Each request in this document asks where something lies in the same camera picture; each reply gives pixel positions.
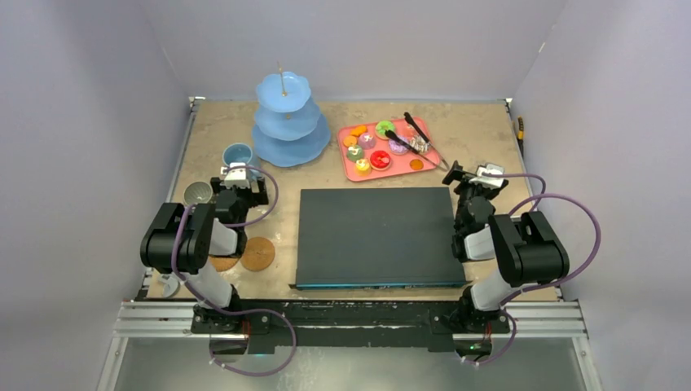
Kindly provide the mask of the red round cake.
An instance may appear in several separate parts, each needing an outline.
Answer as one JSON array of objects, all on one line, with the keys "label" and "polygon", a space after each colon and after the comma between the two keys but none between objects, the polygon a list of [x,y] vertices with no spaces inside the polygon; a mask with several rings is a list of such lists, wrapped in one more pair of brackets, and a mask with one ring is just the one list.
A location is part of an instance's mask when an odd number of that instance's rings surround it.
[{"label": "red round cake", "polygon": [[387,170],[392,164],[391,155],[386,151],[376,150],[369,156],[369,163],[374,170]]}]

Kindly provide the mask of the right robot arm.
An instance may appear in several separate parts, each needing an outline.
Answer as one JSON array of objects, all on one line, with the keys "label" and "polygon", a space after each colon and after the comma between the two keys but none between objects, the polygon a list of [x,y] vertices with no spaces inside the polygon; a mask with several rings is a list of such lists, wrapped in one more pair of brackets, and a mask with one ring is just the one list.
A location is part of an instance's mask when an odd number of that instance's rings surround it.
[{"label": "right robot arm", "polygon": [[453,332],[483,332],[500,317],[504,299],[530,285],[567,276],[570,260],[546,217],[535,209],[520,217],[498,214],[492,200],[508,185],[497,165],[470,173],[455,162],[442,180],[459,184],[451,249],[460,262],[495,259],[497,269],[466,288],[444,321]]}]

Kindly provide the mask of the blue three-tier cake stand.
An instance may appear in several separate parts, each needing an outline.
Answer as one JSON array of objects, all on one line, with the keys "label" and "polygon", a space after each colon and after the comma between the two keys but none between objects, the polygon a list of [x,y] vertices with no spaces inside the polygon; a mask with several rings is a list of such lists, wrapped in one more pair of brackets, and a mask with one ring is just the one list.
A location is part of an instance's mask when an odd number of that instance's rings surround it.
[{"label": "blue three-tier cake stand", "polygon": [[286,168],[322,154],[331,131],[305,77],[280,68],[263,78],[256,95],[252,139],[259,159]]}]

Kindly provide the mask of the black serving tongs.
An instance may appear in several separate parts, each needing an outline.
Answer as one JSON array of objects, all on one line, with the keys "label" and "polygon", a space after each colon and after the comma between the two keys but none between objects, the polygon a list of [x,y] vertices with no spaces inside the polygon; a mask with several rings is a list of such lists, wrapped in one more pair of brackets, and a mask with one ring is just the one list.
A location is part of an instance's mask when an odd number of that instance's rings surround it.
[{"label": "black serving tongs", "polygon": [[405,112],[403,115],[406,123],[416,132],[416,136],[411,138],[411,142],[404,141],[393,130],[386,130],[385,136],[389,140],[393,140],[396,144],[405,148],[407,151],[419,156],[422,160],[428,161],[435,169],[449,169],[450,165],[446,162],[442,155],[438,154],[438,163],[434,163],[426,156],[427,152],[430,152],[431,150],[436,151],[436,148],[432,145],[430,138],[417,125],[410,113]]}]

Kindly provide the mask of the yellow small cake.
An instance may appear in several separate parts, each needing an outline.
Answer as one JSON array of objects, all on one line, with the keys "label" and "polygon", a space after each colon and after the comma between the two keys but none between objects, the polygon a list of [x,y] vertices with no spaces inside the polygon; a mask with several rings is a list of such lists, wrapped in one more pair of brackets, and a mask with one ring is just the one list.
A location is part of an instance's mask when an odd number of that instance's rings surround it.
[{"label": "yellow small cake", "polygon": [[368,176],[372,172],[372,167],[368,158],[358,159],[354,163],[354,171],[359,176]]}]

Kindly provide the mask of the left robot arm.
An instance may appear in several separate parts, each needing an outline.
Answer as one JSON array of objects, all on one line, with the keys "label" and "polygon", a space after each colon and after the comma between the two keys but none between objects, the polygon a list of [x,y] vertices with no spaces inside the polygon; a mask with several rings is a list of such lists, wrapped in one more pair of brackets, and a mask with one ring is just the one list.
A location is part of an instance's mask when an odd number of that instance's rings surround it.
[{"label": "left robot arm", "polygon": [[140,245],[146,267],[171,275],[197,299],[197,316],[211,319],[221,332],[232,333],[243,322],[236,288],[223,279],[209,257],[238,260],[248,243],[245,227],[251,208],[268,205],[266,179],[239,184],[211,178],[203,195],[188,206],[161,205]]}]

